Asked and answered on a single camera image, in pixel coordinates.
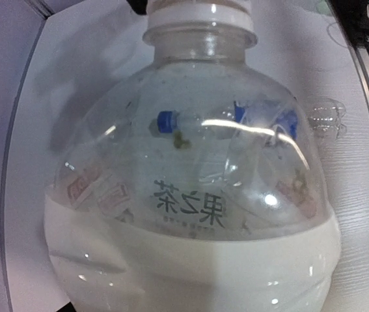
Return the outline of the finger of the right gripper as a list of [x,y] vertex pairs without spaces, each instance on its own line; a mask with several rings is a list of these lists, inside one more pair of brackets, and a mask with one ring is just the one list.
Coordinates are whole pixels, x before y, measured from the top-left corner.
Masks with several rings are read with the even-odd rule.
[[147,15],[148,0],[127,0],[131,9],[138,15]]

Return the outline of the white bottle cap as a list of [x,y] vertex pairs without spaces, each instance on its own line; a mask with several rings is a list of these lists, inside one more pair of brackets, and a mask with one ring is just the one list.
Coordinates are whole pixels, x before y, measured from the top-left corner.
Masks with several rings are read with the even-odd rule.
[[251,1],[149,1],[147,29],[182,23],[228,25],[254,32]]

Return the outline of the clear tea bottle white label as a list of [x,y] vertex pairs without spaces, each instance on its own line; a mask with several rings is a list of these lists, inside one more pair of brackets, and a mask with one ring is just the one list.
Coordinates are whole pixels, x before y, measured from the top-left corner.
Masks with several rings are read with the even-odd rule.
[[[46,190],[44,231],[76,311],[321,311],[340,258],[313,133],[234,120],[293,101],[250,69],[254,35],[150,29],[153,63],[80,121]],[[161,111],[180,113],[160,133]]]

